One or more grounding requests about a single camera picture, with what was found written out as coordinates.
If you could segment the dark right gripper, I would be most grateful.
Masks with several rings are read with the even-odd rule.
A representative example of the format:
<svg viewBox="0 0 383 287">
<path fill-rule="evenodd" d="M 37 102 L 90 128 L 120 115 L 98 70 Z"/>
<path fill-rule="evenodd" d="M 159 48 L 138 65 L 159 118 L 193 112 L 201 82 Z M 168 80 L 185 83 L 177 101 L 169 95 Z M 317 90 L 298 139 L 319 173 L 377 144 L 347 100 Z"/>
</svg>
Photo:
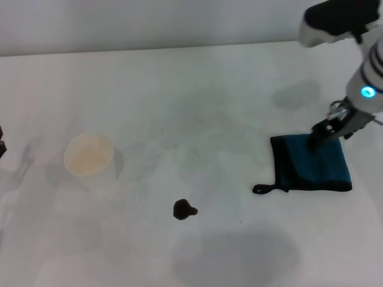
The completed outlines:
<svg viewBox="0 0 383 287">
<path fill-rule="evenodd" d="M 320 121 L 312 127 L 307 147 L 309 150 L 317 150 L 329 137 L 349 139 L 374 119 L 373 114 L 355 108 L 347 97 L 336 100 L 330 104 L 328 120 Z"/>
</svg>

